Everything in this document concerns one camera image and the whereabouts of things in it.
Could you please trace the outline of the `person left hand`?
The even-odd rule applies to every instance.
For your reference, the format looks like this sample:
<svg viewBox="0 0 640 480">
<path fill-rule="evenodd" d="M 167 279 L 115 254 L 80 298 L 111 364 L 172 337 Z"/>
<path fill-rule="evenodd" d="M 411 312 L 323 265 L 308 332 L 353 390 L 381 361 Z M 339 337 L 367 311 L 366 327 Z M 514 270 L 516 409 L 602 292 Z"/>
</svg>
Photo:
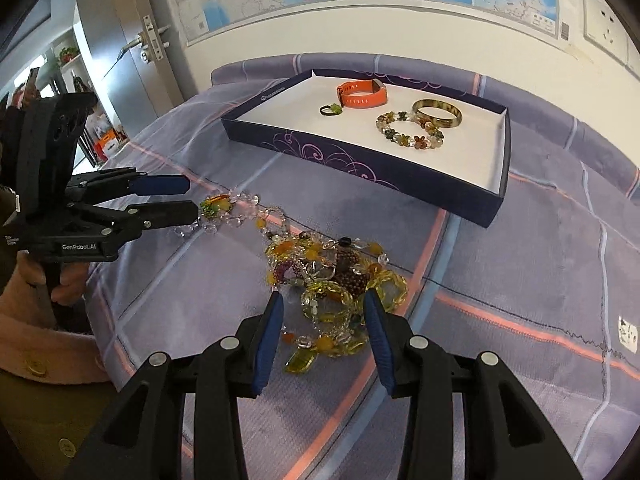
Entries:
<svg viewBox="0 0 640 480">
<path fill-rule="evenodd" d="M 39 287 L 47 287 L 48 279 L 42 265 L 28 252 L 17 253 L 16 267 L 28 292 L 36 292 Z M 63 263 L 58 278 L 53 280 L 50 300 L 65 307 L 76 304 L 86 290 L 88 274 L 89 265 L 86 262 Z"/>
</svg>

